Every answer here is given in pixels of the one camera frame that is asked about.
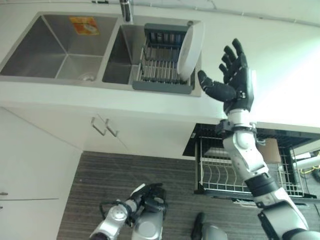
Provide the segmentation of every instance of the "black shoe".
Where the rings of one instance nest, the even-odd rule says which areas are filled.
[[[199,212],[196,216],[191,233],[191,240],[202,239],[202,225],[205,221],[205,217],[206,215],[203,212]]]

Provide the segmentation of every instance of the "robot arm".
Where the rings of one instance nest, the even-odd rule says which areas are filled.
[[[258,215],[261,225],[270,239],[320,239],[320,233],[308,231],[305,217],[288,196],[287,192],[268,173],[269,169],[256,148],[256,124],[250,117],[254,92],[251,71],[243,48],[237,39],[229,46],[219,69],[223,82],[212,81],[202,70],[198,78],[205,93],[224,102],[227,119],[217,125],[216,131],[223,133],[223,146],[232,164],[253,195],[253,200],[262,211]]]
[[[161,186],[162,183],[140,185],[125,202],[112,202],[115,206],[110,208],[106,216],[101,203],[100,211],[104,220],[89,240],[116,240],[125,224],[134,227],[132,240],[160,240],[168,207],[165,203],[166,191]]]

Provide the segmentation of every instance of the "white countertop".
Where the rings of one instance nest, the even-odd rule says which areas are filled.
[[[37,12],[117,13],[118,5],[91,3],[0,4],[0,61]],[[320,133],[318,93],[320,28],[195,10],[135,7],[135,15],[201,20],[206,25],[202,69],[222,80],[223,48],[237,37],[257,73],[252,110],[260,127]],[[0,106],[88,108],[194,123],[216,124],[222,103],[201,97],[42,83],[0,81]]]

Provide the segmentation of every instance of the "gray dish rack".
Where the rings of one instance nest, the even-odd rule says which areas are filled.
[[[182,80],[177,64],[188,26],[148,23],[144,26],[145,44],[141,48],[135,90],[190,94],[195,88],[195,71]]]

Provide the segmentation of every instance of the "faucet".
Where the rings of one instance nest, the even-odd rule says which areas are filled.
[[[133,0],[119,0],[121,6],[121,12],[123,16],[123,20],[126,23],[134,23],[133,19]]]

